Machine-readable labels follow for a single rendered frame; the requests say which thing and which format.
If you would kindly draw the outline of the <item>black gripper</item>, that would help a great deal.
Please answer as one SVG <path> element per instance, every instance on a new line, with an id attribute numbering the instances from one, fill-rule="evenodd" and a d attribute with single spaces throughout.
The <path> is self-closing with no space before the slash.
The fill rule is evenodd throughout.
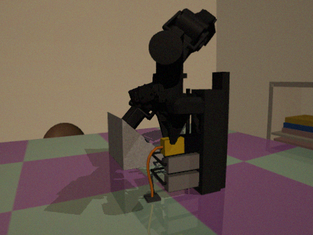
<path id="1" fill-rule="evenodd" d="M 163 82 L 166 101 L 159 103 L 157 99 L 145 105 L 152 105 L 149 109 L 157 116 L 162 137 L 175 144 L 190 115 L 205 112 L 205 102 L 183 93 L 183 79 L 187 78 L 183 68 L 156 68 L 153 76 Z"/>

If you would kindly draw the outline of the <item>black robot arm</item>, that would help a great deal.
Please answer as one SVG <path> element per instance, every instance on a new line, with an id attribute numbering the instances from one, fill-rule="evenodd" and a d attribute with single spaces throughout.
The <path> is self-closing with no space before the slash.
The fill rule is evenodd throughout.
<path id="1" fill-rule="evenodd" d="M 183 68 L 188 56 L 206 46 L 216 33 L 216 17 L 207 10 L 193 13 L 189 9 L 178 11 L 162 26 L 163 31 L 156 33 L 149 42 L 149 54 L 156 61 L 156 68 Z M 130 109 L 122 117 L 134 130 L 146 118 L 155 115 L 145 105 L 158 99 L 166 101 L 163 82 L 153 76 L 153 82 L 138 86 L 130 91 Z"/>

